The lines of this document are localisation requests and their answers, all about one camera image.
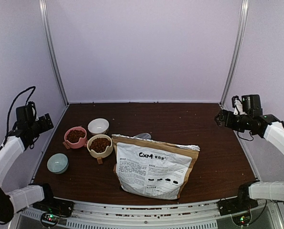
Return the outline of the right metal frame post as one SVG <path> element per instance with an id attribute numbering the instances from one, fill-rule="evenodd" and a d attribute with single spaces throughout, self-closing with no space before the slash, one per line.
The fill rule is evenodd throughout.
<path id="1" fill-rule="evenodd" d="M 221 100 L 220 100 L 220 106 L 222 108 L 225 107 L 227 96 L 228 96 L 229 90 L 231 88 L 232 80 L 233 80 L 234 75 L 235 75 L 236 66 L 237 66 L 242 42 L 243 42 L 244 35 L 245 35 L 248 12 L 249 12 L 249 1 L 248 0 L 242 0 L 238 29 L 237 29 L 237 35 L 236 35 L 235 45 L 234 45 L 233 54 L 232 54 L 232 58 L 231 58 L 231 64 L 230 64 L 230 67 L 229 67 L 226 83 L 225 83 L 225 86 L 224 86 L 224 89 L 223 89 L 223 92 L 222 92 L 222 96 L 221 96 Z"/>

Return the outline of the cream pet bowl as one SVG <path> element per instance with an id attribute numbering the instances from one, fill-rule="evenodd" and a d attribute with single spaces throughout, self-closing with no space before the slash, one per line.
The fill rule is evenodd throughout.
<path id="1" fill-rule="evenodd" d="M 113 152 L 113 141 L 108 135 L 95 135 L 88 140 L 86 147 L 89 154 L 101 165 L 103 159 Z"/>

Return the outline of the pet food bag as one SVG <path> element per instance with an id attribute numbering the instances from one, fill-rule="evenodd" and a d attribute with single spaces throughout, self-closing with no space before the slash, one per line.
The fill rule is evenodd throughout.
<path id="1" fill-rule="evenodd" d="M 114 172 L 121 188 L 131 194 L 176 200 L 188 182 L 200 147 L 177 145 L 124 135 L 112 136 Z"/>

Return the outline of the front aluminium rail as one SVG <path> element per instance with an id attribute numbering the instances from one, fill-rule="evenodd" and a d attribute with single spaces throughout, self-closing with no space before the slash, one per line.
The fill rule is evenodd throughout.
<path id="1" fill-rule="evenodd" d="M 222 215 L 218 200 L 168 205 L 112 205 L 74 201 L 72 214 L 56 229 L 283 229 L 278 205 L 258 206 Z"/>

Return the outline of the left metal frame post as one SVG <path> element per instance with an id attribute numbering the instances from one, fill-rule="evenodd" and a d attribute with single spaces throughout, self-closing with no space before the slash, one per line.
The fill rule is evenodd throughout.
<path id="1" fill-rule="evenodd" d="M 46 41 L 47 41 L 47 46 L 48 46 L 48 51 L 49 51 L 49 59 L 51 61 L 52 69 L 53 69 L 53 74 L 56 79 L 57 87 L 60 92 L 60 95 L 62 97 L 63 103 L 65 106 L 69 105 L 65 88 L 61 79 L 60 75 L 60 70 L 59 66 L 57 63 L 57 58 L 55 54 L 55 49 L 53 45 L 53 38 L 52 38 L 52 33 L 51 33 L 51 28 L 50 28 L 50 23 L 49 23 L 49 16 L 48 16 L 48 10 L 47 10 L 47 1 L 46 0 L 39 0 L 39 6 L 40 6 L 40 13 L 42 17 L 42 23 L 44 27 L 44 32 L 46 36 Z"/>

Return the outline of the metal frame post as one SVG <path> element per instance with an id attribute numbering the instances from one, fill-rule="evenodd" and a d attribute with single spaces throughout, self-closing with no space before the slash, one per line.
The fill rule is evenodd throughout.
<path id="1" fill-rule="evenodd" d="M 233 54 L 232 54 L 232 58 L 231 58 L 231 64 L 230 64 L 230 67 L 229 67 L 226 83 L 225 83 L 225 86 L 224 86 L 224 89 L 223 89 L 223 92 L 222 92 L 222 96 L 221 96 L 221 100 L 220 100 L 220 106 L 222 108 L 225 107 L 227 96 L 228 96 L 229 90 L 231 88 L 232 80 L 233 80 L 234 75 L 235 75 L 236 66 L 237 66 L 242 42 L 243 42 L 244 35 L 245 35 L 248 12 L 249 12 L 249 1 L 248 0 L 242 0 L 238 29 L 237 29 L 237 35 L 236 35 L 235 45 L 234 45 Z"/>
<path id="2" fill-rule="evenodd" d="M 53 45 L 53 38 L 52 38 L 52 33 L 51 33 L 51 28 L 50 28 L 50 23 L 49 23 L 49 16 L 48 16 L 48 10 L 47 10 L 47 1 L 46 0 L 39 0 L 39 6 L 40 6 L 40 13 L 42 17 L 42 23 L 44 27 L 44 32 L 46 36 L 46 41 L 47 41 L 47 46 L 48 46 L 48 51 L 49 51 L 49 59 L 51 61 L 52 69 L 53 69 L 53 74 L 56 79 L 57 87 L 60 92 L 60 95 L 62 97 L 63 103 L 65 106 L 69 105 L 65 88 L 61 79 L 60 75 L 60 70 L 59 66 L 57 63 L 57 58 L 55 54 L 55 49 Z"/>

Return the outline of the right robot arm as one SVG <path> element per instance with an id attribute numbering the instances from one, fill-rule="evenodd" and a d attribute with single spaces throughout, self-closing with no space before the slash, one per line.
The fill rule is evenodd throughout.
<path id="1" fill-rule="evenodd" d="M 233 111 L 222 109 L 214 117 L 216 124 L 237 133 L 248 131 L 250 136 L 258 135 L 277 148 L 284 155 L 284 121 L 273 114 L 263 114 L 258 94 L 237 95 L 232 98 Z M 245 210 L 252 200 L 265 199 L 284 203 L 284 181 L 252 181 L 241 185 L 234 199 L 237 210 Z"/>

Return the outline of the white ceramic bowl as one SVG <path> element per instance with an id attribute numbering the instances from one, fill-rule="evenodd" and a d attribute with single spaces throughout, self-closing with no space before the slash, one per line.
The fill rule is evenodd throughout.
<path id="1" fill-rule="evenodd" d="M 87 129 L 92 135 L 105 134 L 108 132 L 109 122 L 104 118 L 97 118 L 88 124 Z"/>

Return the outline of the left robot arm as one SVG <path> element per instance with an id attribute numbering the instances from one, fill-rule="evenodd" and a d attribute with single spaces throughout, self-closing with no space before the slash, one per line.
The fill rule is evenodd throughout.
<path id="1" fill-rule="evenodd" d="M 2 183 L 18 157 L 28 148 L 32 149 L 40 134 L 53 128 L 49 114 L 38 117 L 35 103 L 16 108 L 17 120 L 13 128 L 6 134 L 6 139 L 0 146 L 0 225 L 9 223 L 13 216 L 39 202 L 48 212 L 53 212 L 58 207 L 58 202 L 53 198 L 49 184 L 29 184 L 26 187 L 4 192 Z"/>

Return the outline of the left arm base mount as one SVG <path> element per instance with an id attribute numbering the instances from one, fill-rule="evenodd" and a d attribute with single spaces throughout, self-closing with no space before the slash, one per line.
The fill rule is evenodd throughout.
<path id="1" fill-rule="evenodd" d="M 38 185 L 43 189 L 44 199 L 34 203 L 32 207 L 43 211 L 40 222 L 44 227 L 51 229 L 59 223 L 61 218 L 69 218 L 72 215 L 74 203 L 55 198 L 48 183 Z"/>

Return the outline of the pink pet bowl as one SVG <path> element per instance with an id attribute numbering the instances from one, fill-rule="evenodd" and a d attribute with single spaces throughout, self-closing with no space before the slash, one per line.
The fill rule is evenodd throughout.
<path id="1" fill-rule="evenodd" d="M 81 127 L 72 127 L 64 134 L 63 145 L 66 149 L 86 147 L 87 131 Z"/>

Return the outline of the light blue ceramic bowl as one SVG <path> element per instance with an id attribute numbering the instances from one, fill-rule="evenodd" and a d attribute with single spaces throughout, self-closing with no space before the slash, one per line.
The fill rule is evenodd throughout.
<path id="1" fill-rule="evenodd" d="M 68 157 L 62 153 L 54 154 L 47 161 L 47 169 L 57 175 L 64 173 L 68 166 Z"/>

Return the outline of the metal food scoop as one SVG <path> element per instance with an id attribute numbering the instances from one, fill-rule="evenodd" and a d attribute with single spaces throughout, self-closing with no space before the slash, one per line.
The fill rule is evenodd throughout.
<path id="1" fill-rule="evenodd" d="M 138 135 L 133 136 L 133 138 L 151 139 L 151 134 L 149 134 L 149 133 L 140 133 Z"/>

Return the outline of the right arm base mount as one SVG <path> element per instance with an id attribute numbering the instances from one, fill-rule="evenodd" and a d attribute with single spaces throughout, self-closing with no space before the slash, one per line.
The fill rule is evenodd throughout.
<path id="1" fill-rule="evenodd" d="M 217 205 L 221 216 L 231 215 L 236 226 L 244 227 L 252 223 L 251 210 L 258 206 L 258 201 L 251 199 L 249 187 L 256 183 L 250 181 L 242 184 L 238 188 L 237 196 L 234 198 L 221 198 Z"/>

